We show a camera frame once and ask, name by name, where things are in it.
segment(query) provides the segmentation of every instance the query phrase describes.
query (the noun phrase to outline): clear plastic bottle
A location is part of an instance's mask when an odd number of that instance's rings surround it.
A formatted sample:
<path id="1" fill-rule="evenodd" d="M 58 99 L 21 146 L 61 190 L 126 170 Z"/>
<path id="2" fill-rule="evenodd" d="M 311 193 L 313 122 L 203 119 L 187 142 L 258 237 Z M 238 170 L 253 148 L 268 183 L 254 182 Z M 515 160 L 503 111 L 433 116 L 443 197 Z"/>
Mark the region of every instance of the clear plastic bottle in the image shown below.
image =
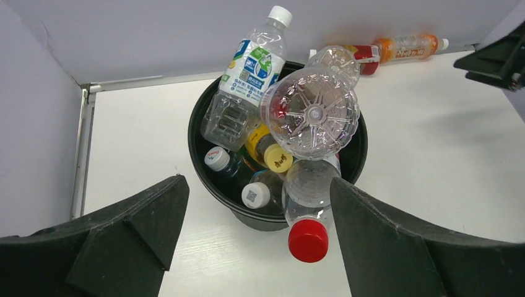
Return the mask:
<path id="1" fill-rule="evenodd" d="M 328 252 L 328 228 L 333 222 L 330 184 L 341 176 L 333 164 L 330 160 L 300 160 L 284 180 L 284 216 L 292 227 L 288 247 L 303 262 L 317 262 Z"/>
<path id="2" fill-rule="evenodd" d="M 267 213 L 282 213 L 282 179 L 270 170 L 255 173 L 241 194 L 243 203 L 250 209 Z"/>
<path id="3" fill-rule="evenodd" d="M 344 55 L 334 56 L 334 61 L 340 56 L 352 56 L 350 51 L 337 47 Z M 325 48 L 312 59 L 328 52 Z M 321 160 L 344 148 L 357 130 L 360 113 L 353 90 L 356 80 L 349 79 L 349 73 L 358 75 L 359 66 L 348 63 L 346 66 L 352 65 L 348 71 L 336 65 L 328 67 L 330 63 L 326 61 L 309 64 L 271 86 L 259 112 L 283 149 L 300 159 Z"/>
<path id="4" fill-rule="evenodd" d="M 239 153 L 228 154 L 222 147 L 214 147 L 206 153 L 204 163 L 223 180 L 244 187 L 256 169 Z"/>
<path id="5" fill-rule="evenodd" d="M 448 48 L 447 39 L 439 39 L 431 34 L 419 34 L 400 38 L 379 38 L 373 45 L 379 48 L 380 63 L 405 59 L 426 59 L 436 51 Z"/>
<path id="6" fill-rule="evenodd" d="M 203 137 L 206 135 L 206 128 L 207 128 L 208 122 L 210 121 L 210 114 L 212 113 L 212 109 L 213 109 L 213 100 L 210 102 L 210 105 L 208 105 L 208 108 L 206 109 L 206 113 L 204 114 L 204 117 L 202 117 L 200 132 Z"/>
<path id="7" fill-rule="evenodd" d="M 359 81 L 361 68 L 354 54 L 339 45 L 329 45 L 311 55 L 305 67 L 321 66 L 330 68 L 335 73 L 345 77 L 354 88 Z"/>
<path id="8" fill-rule="evenodd" d="M 250 134 L 245 147 L 253 160 L 273 172 L 283 173 L 292 167 L 292 154 L 280 147 L 265 124 Z"/>
<path id="9" fill-rule="evenodd" d="M 259 102 L 284 65 L 284 31 L 291 21 L 289 11 L 274 6 L 266 24 L 241 41 L 213 99 L 206 140 L 234 152 L 246 142 L 259 122 Z"/>
<path id="10" fill-rule="evenodd" d="M 212 109 L 212 105 L 209 105 L 207 111 L 206 111 L 206 114 L 204 115 L 203 119 L 202 119 L 202 124 L 201 124 L 201 135 L 204 135 L 204 133 L 206 132 L 206 123 L 208 122 L 208 119 L 210 118 L 210 114 L 211 114 L 211 109 Z M 261 164 L 259 164 L 247 151 L 246 148 L 244 147 L 241 147 L 241 149 L 239 149 L 239 151 L 237 151 L 237 155 L 239 156 L 242 156 L 245 158 L 246 161 L 248 161 L 248 163 L 253 167 L 255 168 L 255 172 L 257 171 L 261 171 L 261 170 L 265 170 L 267 168 L 267 166 L 263 166 Z"/>

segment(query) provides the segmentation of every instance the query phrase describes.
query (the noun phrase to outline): white surface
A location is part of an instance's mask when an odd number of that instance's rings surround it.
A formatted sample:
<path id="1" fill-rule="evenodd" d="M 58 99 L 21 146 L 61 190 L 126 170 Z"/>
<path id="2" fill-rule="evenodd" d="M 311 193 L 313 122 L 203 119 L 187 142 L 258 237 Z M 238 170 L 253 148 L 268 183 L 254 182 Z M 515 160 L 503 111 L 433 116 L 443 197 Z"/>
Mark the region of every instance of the white surface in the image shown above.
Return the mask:
<path id="1" fill-rule="evenodd" d="M 501 90 L 452 68 L 461 56 L 383 66 L 359 81 L 369 144 L 357 186 L 453 230 L 525 241 L 525 124 Z M 188 210 L 160 296 L 348 296 L 334 230 L 326 258 L 303 264 L 287 230 L 249 229 L 197 178 L 187 125 L 211 82 L 97 95 L 86 211 L 181 173 Z"/>
<path id="2" fill-rule="evenodd" d="M 275 4 L 293 14 L 288 58 L 326 43 L 430 32 L 450 51 L 480 42 L 521 0 L 3 0 L 79 83 L 224 71 Z"/>
<path id="3" fill-rule="evenodd" d="M 0 1 L 0 237 L 69 219 L 80 88 Z"/>

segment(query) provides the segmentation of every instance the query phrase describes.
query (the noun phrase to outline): orange juice bottle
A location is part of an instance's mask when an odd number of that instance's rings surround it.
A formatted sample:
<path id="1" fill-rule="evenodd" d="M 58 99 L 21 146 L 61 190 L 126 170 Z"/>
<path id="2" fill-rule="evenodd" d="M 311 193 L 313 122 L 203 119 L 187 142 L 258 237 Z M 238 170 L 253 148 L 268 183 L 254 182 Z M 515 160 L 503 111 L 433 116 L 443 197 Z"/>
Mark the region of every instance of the orange juice bottle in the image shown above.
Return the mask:
<path id="1" fill-rule="evenodd" d="M 419 34 L 400 38 L 379 38 L 373 45 L 379 48 L 380 63 L 405 59 L 425 59 L 448 47 L 447 39 L 431 34 Z"/>

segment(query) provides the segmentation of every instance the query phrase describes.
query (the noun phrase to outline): yellow bottle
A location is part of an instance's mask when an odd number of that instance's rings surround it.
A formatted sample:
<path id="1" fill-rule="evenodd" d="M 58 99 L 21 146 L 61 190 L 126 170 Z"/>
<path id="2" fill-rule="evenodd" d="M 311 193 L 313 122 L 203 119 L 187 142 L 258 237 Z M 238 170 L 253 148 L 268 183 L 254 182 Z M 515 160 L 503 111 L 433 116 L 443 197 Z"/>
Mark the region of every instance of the yellow bottle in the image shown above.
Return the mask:
<path id="1" fill-rule="evenodd" d="M 280 147 L 265 124 L 250 134 L 245 147 L 253 160 L 273 172 L 283 173 L 292 166 L 292 154 Z"/>

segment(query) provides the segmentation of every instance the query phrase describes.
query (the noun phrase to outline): bottle cap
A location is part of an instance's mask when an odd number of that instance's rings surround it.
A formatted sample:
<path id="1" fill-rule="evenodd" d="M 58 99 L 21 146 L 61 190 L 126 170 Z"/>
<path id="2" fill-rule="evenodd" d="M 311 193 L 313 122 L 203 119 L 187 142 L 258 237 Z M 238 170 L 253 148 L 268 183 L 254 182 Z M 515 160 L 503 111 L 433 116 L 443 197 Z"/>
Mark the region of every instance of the bottle cap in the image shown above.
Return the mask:
<path id="1" fill-rule="evenodd" d="M 328 252 L 326 228 L 315 220 L 296 222 L 288 235 L 288 248 L 297 260 L 306 263 L 320 261 Z"/>
<path id="2" fill-rule="evenodd" d="M 276 5 L 270 11 L 268 19 L 278 20 L 288 28 L 292 22 L 292 14 L 286 8 Z"/>
<path id="3" fill-rule="evenodd" d="M 443 39 L 441 39 L 441 41 L 443 42 L 443 47 L 440 48 L 439 50 L 440 51 L 444 51 L 444 50 L 446 50 L 448 48 L 448 39 L 443 38 Z"/>
<path id="4" fill-rule="evenodd" d="M 264 163 L 271 171 L 283 173 L 292 167 L 293 156 L 279 144 L 272 144 L 264 152 Z"/>
<path id="5" fill-rule="evenodd" d="M 260 209 L 270 202 L 270 189 L 260 182 L 250 183 L 244 187 L 241 197 L 247 208 Z"/>
<path id="6" fill-rule="evenodd" d="M 204 157 L 204 164 L 208 165 L 213 171 L 221 171 L 230 162 L 230 155 L 222 147 L 214 147 L 208 151 Z"/>

